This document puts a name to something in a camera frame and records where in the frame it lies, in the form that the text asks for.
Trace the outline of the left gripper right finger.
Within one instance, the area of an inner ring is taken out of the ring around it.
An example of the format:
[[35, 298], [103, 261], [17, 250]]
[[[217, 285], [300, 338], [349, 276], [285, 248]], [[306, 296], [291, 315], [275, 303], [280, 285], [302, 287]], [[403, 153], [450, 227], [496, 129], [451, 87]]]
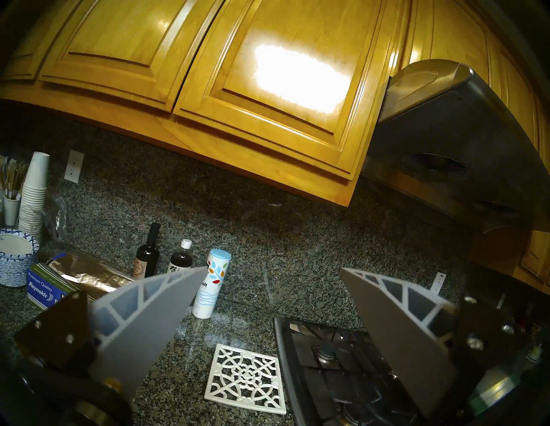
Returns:
[[530, 343], [479, 292], [453, 304], [418, 284], [341, 268], [372, 341], [425, 419], [474, 419], [476, 388]]

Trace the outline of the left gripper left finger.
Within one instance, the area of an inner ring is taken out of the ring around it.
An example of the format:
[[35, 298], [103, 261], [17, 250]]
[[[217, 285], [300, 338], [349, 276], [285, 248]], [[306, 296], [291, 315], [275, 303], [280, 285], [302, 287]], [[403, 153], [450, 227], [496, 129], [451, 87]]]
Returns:
[[133, 397], [174, 336], [206, 277], [206, 267], [132, 281], [90, 301], [63, 297], [15, 335], [24, 357], [96, 382], [115, 379]]

